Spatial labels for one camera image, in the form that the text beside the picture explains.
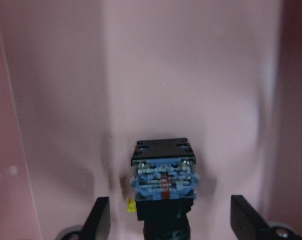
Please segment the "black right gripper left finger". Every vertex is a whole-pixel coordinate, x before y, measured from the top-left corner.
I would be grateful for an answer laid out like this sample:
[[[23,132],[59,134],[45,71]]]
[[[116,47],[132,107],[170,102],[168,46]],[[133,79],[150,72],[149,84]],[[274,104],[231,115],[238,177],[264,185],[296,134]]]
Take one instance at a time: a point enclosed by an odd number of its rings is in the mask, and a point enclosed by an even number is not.
[[[81,230],[82,240],[107,240],[110,233],[109,197],[96,199]]]

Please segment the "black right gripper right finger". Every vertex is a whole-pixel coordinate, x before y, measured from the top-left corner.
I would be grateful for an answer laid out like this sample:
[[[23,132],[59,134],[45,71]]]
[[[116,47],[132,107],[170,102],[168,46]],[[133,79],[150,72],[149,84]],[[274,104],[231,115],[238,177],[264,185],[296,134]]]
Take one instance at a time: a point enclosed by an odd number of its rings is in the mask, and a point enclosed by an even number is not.
[[[238,240],[276,240],[275,231],[242,195],[232,195],[230,226]]]

